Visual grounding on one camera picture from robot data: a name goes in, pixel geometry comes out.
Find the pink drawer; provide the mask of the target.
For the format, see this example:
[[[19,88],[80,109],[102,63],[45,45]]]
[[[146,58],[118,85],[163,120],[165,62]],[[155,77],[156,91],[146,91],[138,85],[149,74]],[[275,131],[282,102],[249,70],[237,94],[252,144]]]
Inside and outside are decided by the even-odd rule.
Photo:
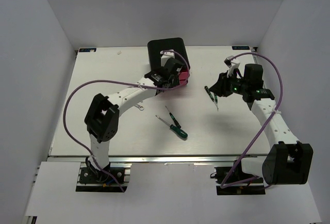
[[[157,85],[156,95],[163,92],[179,89],[188,83],[190,74],[188,71],[170,73],[166,77],[163,77],[160,84]]]

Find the small black green screwdriver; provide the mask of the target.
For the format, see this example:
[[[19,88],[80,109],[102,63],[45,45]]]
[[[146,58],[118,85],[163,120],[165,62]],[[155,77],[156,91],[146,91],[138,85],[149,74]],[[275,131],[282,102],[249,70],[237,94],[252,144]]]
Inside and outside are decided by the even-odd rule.
[[[168,113],[169,113],[171,119],[173,120],[175,126],[176,126],[177,128],[180,129],[180,128],[182,127],[182,126],[180,125],[180,123],[177,121],[177,119],[174,117],[174,115],[170,112],[170,110],[169,110],[167,107],[166,107],[166,109],[167,109],[167,111],[168,111]]]

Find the small precision screwdriver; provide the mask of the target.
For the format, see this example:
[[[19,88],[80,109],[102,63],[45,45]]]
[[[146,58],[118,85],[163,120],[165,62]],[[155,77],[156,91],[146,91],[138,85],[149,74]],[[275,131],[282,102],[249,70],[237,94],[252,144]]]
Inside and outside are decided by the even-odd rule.
[[[219,107],[218,107],[218,97],[217,97],[217,95],[214,93],[213,94],[214,95],[214,101],[215,101],[215,105],[216,105],[216,107],[217,107],[217,111],[219,111]]]
[[[208,88],[207,86],[204,86],[204,89],[205,89],[205,91],[207,92],[207,94],[208,94],[208,96],[210,97],[210,99],[211,99],[213,102],[215,102],[215,99],[214,99],[213,95],[211,94],[209,88]]]

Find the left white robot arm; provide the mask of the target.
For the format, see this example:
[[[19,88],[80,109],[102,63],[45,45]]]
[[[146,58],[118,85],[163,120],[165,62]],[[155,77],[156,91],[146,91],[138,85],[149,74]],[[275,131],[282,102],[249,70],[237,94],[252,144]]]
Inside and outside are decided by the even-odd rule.
[[[187,66],[176,58],[169,58],[164,66],[153,69],[137,83],[110,95],[97,94],[88,109],[85,124],[91,139],[93,168],[91,176],[104,182],[109,176],[109,141],[118,131],[119,118],[134,105],[152,98],[166,89],[179,86],[179,76]]]

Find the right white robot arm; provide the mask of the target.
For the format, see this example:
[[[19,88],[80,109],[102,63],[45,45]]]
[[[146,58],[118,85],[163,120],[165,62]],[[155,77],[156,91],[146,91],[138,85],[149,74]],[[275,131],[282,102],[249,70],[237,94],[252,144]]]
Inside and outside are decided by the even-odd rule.
[[[270,151],[266,156],[245,156],[235,162],[233,177],[245,182],[251,176],[263,178],[268,185],[300,185],[308,180],[313,149],[302,143],[291,132],[276,110],[276,101],[271,90],[263,87],[263,68],[257,64],[247,64],[243,78],[238,78],[236,70],[220,73],[210,91],[219,97],[239,94],[250,111],[258,119],[265,133]]]

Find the black drawer cabinet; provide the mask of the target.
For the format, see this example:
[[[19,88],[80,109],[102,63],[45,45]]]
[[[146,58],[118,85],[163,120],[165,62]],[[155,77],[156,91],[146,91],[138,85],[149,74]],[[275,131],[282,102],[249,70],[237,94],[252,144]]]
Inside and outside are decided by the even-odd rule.
[[[178,52],[185,59],[190,68],[185,43],[181,37],[151,40],[147,43],[147,51],[149,64],[152,70],[161,66],[161,51]]]

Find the silver wrench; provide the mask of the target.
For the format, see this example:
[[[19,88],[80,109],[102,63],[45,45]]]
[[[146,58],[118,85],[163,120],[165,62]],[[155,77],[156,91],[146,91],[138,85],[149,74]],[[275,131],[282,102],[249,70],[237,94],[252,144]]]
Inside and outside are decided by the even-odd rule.
[[[139,110],[143,111],[144,110],[144,107],[139,105],[139,104],[135,104],[135,107],[138,108]]]

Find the right blue label sticker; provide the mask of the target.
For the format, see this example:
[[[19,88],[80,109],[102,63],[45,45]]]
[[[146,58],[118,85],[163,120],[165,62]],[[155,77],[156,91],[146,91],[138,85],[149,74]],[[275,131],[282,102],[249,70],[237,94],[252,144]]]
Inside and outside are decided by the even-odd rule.
[[[250,50],[250,47],[249,46],[243,46],[243,45],[236,45],[236,46],[232,46],[232,49],[233,50],[238,50],[238,51],[249,51]]]

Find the blue label sticker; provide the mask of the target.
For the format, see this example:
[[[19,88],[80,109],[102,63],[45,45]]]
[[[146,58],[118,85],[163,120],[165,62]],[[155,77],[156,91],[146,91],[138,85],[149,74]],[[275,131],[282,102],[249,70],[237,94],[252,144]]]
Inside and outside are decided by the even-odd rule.
[[[96,48],[93,47],[93,48],[80,48],[78,50],[79,53],[94,53],[96,52]]]
[[[250,50],[250,47],[249,46],[243,46],[243,45],[236,45],[236,46],[232,46],[232,49],[233,50],[238,50],[238,51],[249,51]]]

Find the left blue label sticker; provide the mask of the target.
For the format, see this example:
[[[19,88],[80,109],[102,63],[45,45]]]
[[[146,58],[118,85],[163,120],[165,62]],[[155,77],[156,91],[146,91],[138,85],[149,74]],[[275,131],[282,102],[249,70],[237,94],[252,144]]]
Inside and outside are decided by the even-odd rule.
[[[80,48],[78,50],[79,53],[94,53],[96,52],[96,48],[93,47],[93,48]]]

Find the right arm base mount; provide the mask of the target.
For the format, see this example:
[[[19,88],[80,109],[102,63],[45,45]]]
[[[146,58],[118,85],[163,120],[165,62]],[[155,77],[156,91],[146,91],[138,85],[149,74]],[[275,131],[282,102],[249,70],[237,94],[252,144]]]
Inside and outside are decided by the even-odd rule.
[[[213,172],[210,178],[215,181],[217,196],[258,196],[265,195],[265,184],[262,178],[252,179],[252,174],[247,174],[242,171],[241,165],[238,165],[229,178],[225,182],[233,184],[232,186],[222,188],[221,183],[227,175],[232,166],[235,164],[237,158],[232,156],[216,156],[212,158]]]

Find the aluminium table rail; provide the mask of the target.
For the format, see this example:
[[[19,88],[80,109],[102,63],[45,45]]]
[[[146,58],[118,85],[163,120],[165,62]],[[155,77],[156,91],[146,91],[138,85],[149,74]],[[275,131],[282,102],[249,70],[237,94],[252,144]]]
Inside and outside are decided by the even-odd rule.
[[[61,155],[48,156],[47,162],[84,162],[86,155]],[[239,155],[137,155],[137,156],[120,156],[109,155],[108,160],[111,163],[227,163],[238,159]]]

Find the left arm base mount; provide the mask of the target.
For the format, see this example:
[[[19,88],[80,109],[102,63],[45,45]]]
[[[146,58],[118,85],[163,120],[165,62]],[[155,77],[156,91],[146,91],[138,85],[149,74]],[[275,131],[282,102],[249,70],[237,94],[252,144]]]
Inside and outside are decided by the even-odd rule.
[[[83,193],[124,193],[128,187],[130,169],[115,166],[108,168],[108,171],[116,178],[118,183],[113,177],[104,174],[102,171],[99,171],[99,176],[97,176],[85,163],[81,163],[75,191]]]

